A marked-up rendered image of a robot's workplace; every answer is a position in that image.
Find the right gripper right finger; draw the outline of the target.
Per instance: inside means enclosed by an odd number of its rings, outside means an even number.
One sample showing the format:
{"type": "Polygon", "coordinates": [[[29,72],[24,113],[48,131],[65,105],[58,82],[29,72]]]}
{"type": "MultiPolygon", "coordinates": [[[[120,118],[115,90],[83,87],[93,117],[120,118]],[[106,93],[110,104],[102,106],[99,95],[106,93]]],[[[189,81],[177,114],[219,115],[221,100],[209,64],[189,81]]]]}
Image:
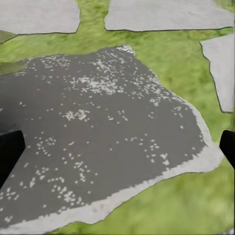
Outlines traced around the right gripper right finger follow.
{"type": "Polygon", "coordinates": [[[219,148],[235,170],[235,132],[224,130],[219,141],[219,148]]]}

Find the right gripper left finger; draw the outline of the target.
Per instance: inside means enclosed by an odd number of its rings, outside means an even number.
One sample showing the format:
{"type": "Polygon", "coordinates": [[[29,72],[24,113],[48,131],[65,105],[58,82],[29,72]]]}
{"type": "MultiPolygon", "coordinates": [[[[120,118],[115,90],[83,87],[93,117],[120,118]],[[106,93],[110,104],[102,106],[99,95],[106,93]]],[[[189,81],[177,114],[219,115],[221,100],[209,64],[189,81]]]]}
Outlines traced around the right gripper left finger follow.
{"type": "Polygon", "coordinates": [[[0,189],[25,150],[21,130],[0,136],[0,189]]]}

